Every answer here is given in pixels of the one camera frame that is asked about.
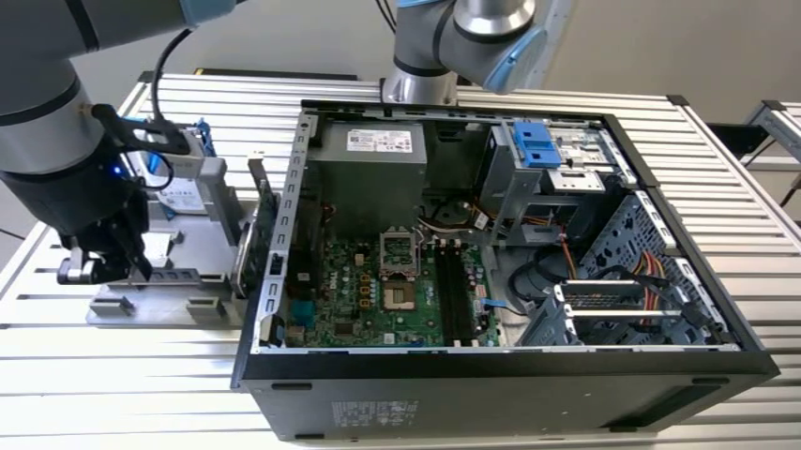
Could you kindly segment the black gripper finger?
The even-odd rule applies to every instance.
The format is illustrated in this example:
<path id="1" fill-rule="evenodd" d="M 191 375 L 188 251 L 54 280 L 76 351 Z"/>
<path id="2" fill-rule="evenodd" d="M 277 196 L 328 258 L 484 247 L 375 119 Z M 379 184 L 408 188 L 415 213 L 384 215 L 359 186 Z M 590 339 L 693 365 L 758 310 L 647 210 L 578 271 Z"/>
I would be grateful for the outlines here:
<path id="1" fill-rule="evenodd" d="M 123 238 L 127 256 L 141 279 L 151 279 L 152 266 L 144 255 L 145 244 L 143 234 L 149 230 L 148 199 L 145 196 L 131 196 L 124 204 L 125 237 Z"/>

